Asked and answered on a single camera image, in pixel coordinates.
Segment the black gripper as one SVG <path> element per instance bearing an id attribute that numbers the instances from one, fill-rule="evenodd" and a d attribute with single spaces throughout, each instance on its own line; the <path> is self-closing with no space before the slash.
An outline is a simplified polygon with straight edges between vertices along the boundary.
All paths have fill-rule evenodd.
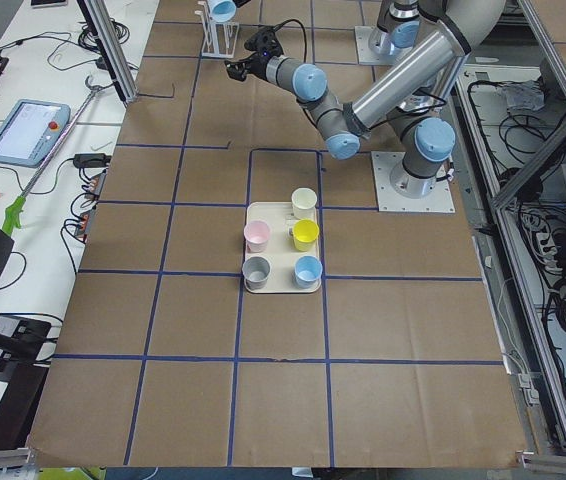
<path id="1" fill-rule="evenodd" d="M 250 1 L 233 0 L 233 3 L 237 8 L 241 8 Z M 261 29 L 257 31 L 245 42 L 244 47 L 252 52 L 249 57 L 224 61 L 228 76 L 236 81 L 245 81 L 249 75 L 266 80 L 268 64 L 274 57 L 280 57 L 283 54 L 283 47 L 275 30 Z"/>

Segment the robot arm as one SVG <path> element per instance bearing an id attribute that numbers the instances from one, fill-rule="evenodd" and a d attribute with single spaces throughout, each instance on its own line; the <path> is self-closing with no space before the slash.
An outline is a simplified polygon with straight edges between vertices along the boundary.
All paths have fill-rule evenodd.
<path id="1" fill-rule="evenodd" d="M 434 111 L 444 106 L 459 70 L 501 17 L 502 1 L 384 1 L 369 46 L 388 55 L 391 68 L 353 102 L 340 103 L 318 66 L 285 55 L 276 27 L 263 26 L 245 42 L 250 56 L 225 64 L 230 78 L 253 75 L 292 93 L 336 159 L 359 151 L 383 120 L 407 126 L 403 159 L 390 173 L 400 195 L 427 196 L 456 142 L 455 132 Z"/>
<path id="2" fill-rule="evenodd" d="M 245 42 L 244 48 L 250 52 L 263 51 L 266 56 L 280 56 L 284 53 L 277 32 L 289 23 L 297 24 L 302 31 L 304 48 L 307 48 L 307 32 L 298 19 L 284 20 L 275 25 L 261 26 Z M 358 28 L 365 31 L 367 45 L 364 50 L 379 57 L 398 54 L 411 48 L 419 29 L 417 1 L 382 1 L 376 20 L 371 28 Z"/>

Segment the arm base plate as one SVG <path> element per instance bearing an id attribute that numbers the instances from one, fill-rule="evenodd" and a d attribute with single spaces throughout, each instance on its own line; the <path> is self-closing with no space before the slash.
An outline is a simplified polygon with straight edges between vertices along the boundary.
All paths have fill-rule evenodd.
<path id="1" fill-rule="evenodd" d="M 393 65 L 404 53 L 397 47 L 391 35 L 372 26 L 356 26 L 354 29 L 358 63 L 360 65 Z"/>
<path id="2" fill-rule="evenodd" d="M 431 179 L 419 179 L 404 169 L 403 156 L 403 152 L 371 153 L 378 210 L 399 214 L 454 214 L 444 168 L 440 167 Z"/>

